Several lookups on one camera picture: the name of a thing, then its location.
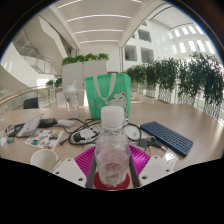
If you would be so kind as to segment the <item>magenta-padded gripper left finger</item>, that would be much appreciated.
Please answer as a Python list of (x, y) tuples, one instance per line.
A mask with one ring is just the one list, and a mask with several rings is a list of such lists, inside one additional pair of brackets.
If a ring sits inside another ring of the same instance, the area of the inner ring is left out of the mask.
[(95, 147), (91, 147), (76, 158), (65, 159), (53, 173), (84, 188), (92, 188), (95, 179)]

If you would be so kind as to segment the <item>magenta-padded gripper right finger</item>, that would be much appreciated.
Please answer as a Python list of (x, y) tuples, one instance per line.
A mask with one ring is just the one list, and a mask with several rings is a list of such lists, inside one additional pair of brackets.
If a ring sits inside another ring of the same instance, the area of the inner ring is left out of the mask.
[(130, 146), (130, 174), (134, 188), (143, 187), (172, 173), (158, 156), (150, 156), (136, 146)]

